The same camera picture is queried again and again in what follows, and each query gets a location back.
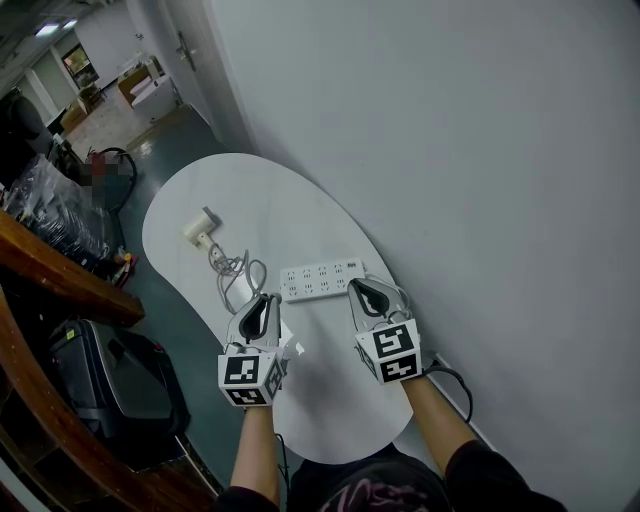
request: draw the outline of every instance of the doorway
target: doorway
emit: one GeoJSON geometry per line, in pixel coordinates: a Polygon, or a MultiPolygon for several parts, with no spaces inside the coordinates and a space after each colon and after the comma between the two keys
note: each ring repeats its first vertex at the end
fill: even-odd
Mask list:
{"type": "Polygon", "coordinates": [[[95,82],[99,75],[81,44],[77,44],[62,56],[62,63],[78,89],[95,82]]]}
{"type": "Polygon", "coordinates": [[[181,73],[195,84],[216,138],[233,151],[255,153],[214,37],[212,13],[203,0],[159,0],[159,5],[180,55],[181,73]]]}

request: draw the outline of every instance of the white power strip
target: white power strip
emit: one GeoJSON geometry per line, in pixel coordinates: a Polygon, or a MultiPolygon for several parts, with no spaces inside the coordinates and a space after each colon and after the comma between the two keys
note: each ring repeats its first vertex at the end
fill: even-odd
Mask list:
{"type": "Polygon", "coordinates": [[[285,302],[342,295],[356,277],[364,277],[358,258],[285,268],[280,271],[280,294],[285,302]]]}

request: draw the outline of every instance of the black sleeve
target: black sleeve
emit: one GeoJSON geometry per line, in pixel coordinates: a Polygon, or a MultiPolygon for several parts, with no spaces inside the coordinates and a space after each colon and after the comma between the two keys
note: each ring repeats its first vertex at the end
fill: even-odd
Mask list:
{"type": "Polygon", "coordinates": [[[445,485],[456,512],[476,510],[565,511],[557,501],[538,494],[499,453],[469,441],[453,454],[445,485]]]}
{"type": "Polygon", "coordinates": [[[244,487],[229,487],[218,496],[220,512],[278,512],[278,507],[271,503],[262,494],[245,489],[244,487]]]}

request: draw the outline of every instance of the ceiling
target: ceiling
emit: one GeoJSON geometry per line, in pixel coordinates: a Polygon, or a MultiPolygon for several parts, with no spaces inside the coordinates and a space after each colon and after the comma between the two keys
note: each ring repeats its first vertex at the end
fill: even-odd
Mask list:
{"type": "Polygon", "coordinates": [[[0,0],[0,95],[22,76],[25,68],[67,31],[58,29],[49,37],[35,37],[45,23],[79,19],[108,0],[0,0]]]}

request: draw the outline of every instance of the wooden handrail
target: wooden handrail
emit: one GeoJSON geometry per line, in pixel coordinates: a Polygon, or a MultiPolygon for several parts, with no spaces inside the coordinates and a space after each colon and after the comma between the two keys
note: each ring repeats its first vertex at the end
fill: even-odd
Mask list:
{"type": "Polygon", "coordinates": [[[87,272],[4,211],[0,211],[0,265],[72,303],[87,318],[130,326],[144,317],[139,299],[87,272]]]}

